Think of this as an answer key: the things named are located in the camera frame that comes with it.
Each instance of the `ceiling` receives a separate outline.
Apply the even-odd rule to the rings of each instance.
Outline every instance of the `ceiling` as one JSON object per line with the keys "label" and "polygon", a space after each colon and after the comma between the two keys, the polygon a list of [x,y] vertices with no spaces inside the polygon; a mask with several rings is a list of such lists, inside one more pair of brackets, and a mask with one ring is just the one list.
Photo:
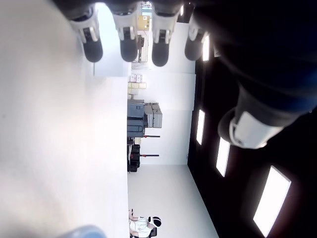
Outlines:
{"label": "ceiling", "polygon": [[[196,63],[196,92],[188,166],[220,238],[263,237],[253,221],[268,171],[274,165],[291,180],[286,200],[268,237],[305,237],[315,229],[317,110],[258,150],[231,146],[226,176],[215,168],[221,117],[237,103],[234,75],[213,58]],[[196,141],[198,111],[205,116],[203,142]]]}

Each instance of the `rectangular light fixture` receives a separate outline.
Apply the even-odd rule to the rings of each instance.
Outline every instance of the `rectangular light fixture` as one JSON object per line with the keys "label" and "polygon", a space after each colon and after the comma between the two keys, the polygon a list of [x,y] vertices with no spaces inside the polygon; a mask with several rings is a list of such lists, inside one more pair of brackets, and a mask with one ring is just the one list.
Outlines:
{"label": "rectangular light fixture", "polygon": [[203,141],[204,123],[205,123],[205,113],[202,110],[199,110],[196,140],[198,141],[200,145],[202,144],[202,141]]}
{"label": "rectangular light fixture", "polygon": [[180,8],[180,15],[182,16],[184,13],[184,5],[182,5],[182,7]]}
{"label": "rectangular light fixture", "polygon": [[206,36],[203,44],[203,61],[209,60],[209,36]]}
{"label": "rectangular light fixture", "polygon": [[230,143],[220,138],[216,168],[219,170],[223,177],[227,169],[229,150]]}
{"label": "rectangular light fixture", "polygon": [[268,236],[282,208],[291,181],[274,166],[271,166],[261,200],[253,220],[264,237]]}

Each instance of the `white shirt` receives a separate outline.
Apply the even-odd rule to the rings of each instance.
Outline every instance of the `white shirt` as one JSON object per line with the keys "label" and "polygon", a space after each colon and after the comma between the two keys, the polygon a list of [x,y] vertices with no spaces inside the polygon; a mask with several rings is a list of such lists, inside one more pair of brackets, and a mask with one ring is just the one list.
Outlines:
{"label": "white shirt", "polygon": [[146,238],[150,235],[152,229],[148,228],[148,219],[139,217],[137,221],[129,219],[130,229],[139,234],[139,238]]}

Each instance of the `white floor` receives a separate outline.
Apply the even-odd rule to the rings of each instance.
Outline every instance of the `white floor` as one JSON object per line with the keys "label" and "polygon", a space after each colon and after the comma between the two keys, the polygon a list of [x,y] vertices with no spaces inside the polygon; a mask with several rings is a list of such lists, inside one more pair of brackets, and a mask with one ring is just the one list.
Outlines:
{"label": "white floor", "polygon": [[2,1],[0,30],[0,237],[128,237],[126,78],[92,78],[49,1]]}

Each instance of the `gray machine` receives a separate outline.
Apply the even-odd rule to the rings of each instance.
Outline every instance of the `gray machine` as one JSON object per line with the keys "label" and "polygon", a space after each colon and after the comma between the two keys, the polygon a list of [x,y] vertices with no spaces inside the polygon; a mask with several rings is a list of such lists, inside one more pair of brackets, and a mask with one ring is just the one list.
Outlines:
{"label": "gray machine", "polygon": [[127,137],[143,137],[145,128],[162,128],[162,117],[158,103],[128,100]]}
{"label": "gray machine", "polygon": [[148,116],[149,128],[162,128],[163,114],[158,103],[149,103],[144,106],[145,114]]}

